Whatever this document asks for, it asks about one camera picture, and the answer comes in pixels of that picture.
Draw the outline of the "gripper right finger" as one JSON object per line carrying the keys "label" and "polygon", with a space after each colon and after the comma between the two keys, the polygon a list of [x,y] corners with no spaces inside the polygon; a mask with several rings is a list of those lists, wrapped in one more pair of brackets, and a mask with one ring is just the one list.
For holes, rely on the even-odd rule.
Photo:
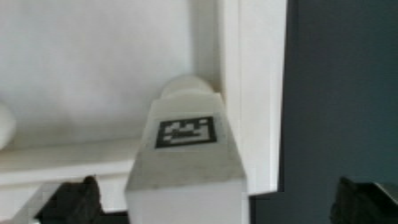
{"label": "gripper right finger", "polygon": [[340,178],[331,224],[398,224],[398,184]]}

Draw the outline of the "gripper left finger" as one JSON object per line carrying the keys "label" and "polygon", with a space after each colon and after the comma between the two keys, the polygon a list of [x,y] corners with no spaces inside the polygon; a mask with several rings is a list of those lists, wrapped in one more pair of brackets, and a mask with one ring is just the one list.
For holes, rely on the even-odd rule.
{"label": "gripper left finger", "polygon": [[95,224],[104,213],[100,199],[95,176],[45,184],[17,214],[17,224]]}

